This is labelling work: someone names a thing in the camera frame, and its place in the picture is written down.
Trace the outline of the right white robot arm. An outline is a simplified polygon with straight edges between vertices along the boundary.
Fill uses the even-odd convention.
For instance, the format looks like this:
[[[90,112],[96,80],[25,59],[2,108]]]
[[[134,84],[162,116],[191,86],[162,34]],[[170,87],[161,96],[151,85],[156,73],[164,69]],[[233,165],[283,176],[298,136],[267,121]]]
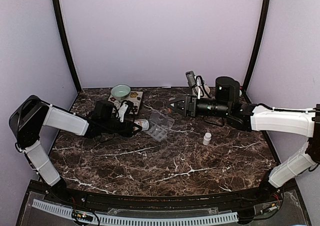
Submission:
[[[255,192],[260,203],[273,197],[287,181],[320,163],[320,107],[285,109],[263,103],[240,103],[240,84],[230,77],[215,80],[215,96],[185,95],[169,100],[167,106],[184,117],[218,117],[241,131],[276,131],[302,135],[308,141],[284,163],[268,171]]]

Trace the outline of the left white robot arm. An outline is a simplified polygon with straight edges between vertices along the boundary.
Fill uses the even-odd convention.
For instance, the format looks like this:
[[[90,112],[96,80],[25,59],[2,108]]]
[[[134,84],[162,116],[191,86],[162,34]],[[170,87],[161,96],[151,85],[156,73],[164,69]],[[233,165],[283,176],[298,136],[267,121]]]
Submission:
[[[42,146],[42,132],[50,128],[90,139],[103,134],[132,137],[143,127],[125,118],[130,109],[129,102],[117,109],[111,101],[98,100],[87,116],[81,116],[31,95],[13,112],[8,125],[16,139],[16,150],[24,154],[43,182],[52,187],[51,196],[58,203],[66,204],[71,194],[64,188],[65,180]]]

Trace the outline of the clear plastic pill organizer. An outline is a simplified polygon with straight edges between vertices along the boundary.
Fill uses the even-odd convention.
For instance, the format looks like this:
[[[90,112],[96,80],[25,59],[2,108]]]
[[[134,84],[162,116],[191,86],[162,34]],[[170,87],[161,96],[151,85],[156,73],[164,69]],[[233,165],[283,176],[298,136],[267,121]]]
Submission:
[[[168,131],[172,128],[175,120],[158,111],[153,111],[149,117],[149,128],[146,134],[160,142],[167,136]]]

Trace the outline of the orange pill bottle grey cap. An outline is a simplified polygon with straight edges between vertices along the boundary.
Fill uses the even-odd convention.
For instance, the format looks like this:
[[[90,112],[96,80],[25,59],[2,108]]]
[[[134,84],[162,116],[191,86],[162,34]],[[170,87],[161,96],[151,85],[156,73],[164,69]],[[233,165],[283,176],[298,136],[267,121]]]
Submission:
[[[142,131],[148,131],[150,128],[150,123],[147,119],[139,119],[135,123],[142,126]]]

